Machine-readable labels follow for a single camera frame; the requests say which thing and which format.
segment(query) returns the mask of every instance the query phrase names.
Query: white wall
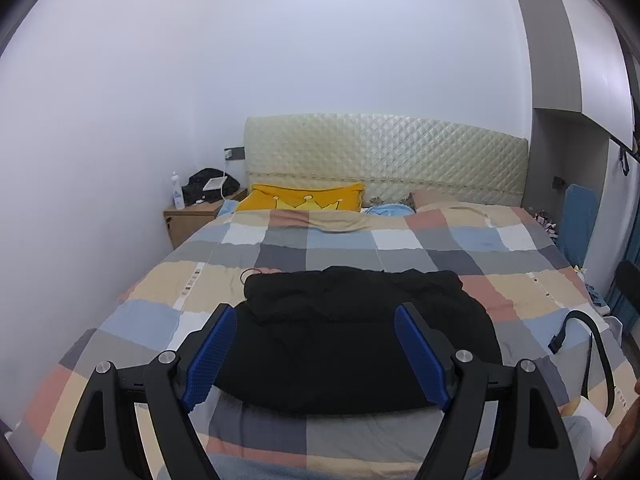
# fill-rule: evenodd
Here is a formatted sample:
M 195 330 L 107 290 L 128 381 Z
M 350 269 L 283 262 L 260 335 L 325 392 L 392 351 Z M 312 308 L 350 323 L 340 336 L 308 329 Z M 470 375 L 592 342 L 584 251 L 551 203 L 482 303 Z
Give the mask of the white wall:
M 0 57 L 0 418 L 170 251 L 194 0 L 40 0 Z
M 203 164 L 222 164 L 222 147 L 242 145 L 244 121 L 259 115 L 403 114 L 530 136 L 530 77 L 513 0 L 203 0 L 202 7 Z

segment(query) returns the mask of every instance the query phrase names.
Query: blue pillow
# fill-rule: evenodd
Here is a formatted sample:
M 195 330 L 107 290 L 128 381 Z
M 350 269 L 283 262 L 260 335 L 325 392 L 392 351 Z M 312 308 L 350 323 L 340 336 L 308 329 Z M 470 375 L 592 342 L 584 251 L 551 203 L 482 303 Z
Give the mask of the blue pillow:
M 572 267 L 582 267 L 598 216 L 596 193 L 571 184 L 564 193 L 558 249 Z
M 225 198 L 225 202 L 223 203 L 222 207 L 220 208 L 220 211 L 218 211 L 218 217 L 221 217 L 222 215 L 231 214 L 233 211 L 236 210 L 236 208 L 238 207 L 239 203 L 240 202 L 238 200 L 227 200 Z
M 380 216 L 407 216 L 413 214 L 414 210 L 404 204 L 380 204 L 371 206 L 365 213 Z

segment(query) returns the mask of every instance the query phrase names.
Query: beige pillow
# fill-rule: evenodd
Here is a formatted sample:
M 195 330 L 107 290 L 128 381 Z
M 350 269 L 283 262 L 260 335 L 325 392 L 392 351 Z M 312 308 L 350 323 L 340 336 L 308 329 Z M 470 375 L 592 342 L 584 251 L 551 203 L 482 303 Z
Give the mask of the beige pillow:
M 420 211 L 421 207 L 435 204 L 437 202 L 458 202 L 458 200 L 453 198 L 451 195 L 427 188 L 415 189 L 410 193 L 410 195 L 414 200 L 415 210 L 417 212 Z

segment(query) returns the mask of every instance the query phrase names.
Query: black bag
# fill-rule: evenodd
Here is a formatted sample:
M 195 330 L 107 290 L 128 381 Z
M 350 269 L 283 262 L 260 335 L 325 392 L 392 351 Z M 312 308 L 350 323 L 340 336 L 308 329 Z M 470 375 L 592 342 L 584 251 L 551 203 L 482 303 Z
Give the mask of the black bag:
M 206 183 L 219 176 L 223 176 L 220 170 L 215 168 L 205 168 L 200 170 L 189 177 L 189 183 L 186 186 L 182 186 L 182 194 L 184 195 L 184 205 L 195 204 L 196 200 L 203 199 L 205 202 L 213 203 L 222 199 L 219 189 L 213 189 L 211 191 L 203 191 Z M 231 175 L 226 174 L 225 183 L 222 185 L 222 194 L 225 197 L 229 197 L 240 189 L 240 183 L 234 179 Z

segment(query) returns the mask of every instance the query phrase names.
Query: blue gripper pad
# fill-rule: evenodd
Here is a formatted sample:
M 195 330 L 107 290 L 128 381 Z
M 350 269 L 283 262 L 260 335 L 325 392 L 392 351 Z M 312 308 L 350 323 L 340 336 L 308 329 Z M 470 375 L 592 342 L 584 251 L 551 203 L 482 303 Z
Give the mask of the blue gripper pad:
M 187 368 L 186 389 L 180 401 L 188 413 L 209 395 L 237 327 L 236 311 L 228 306 Z
M 396 308 L 394 316 L 396 336 L 404 354 L 414 371 L 415 377 L 429 402 L 436 404 L 443 412 L 451 401 L 445 388 L 445 374 L 440 361 L 433 353 L 420 329 L 414 323 L 404 306 Z

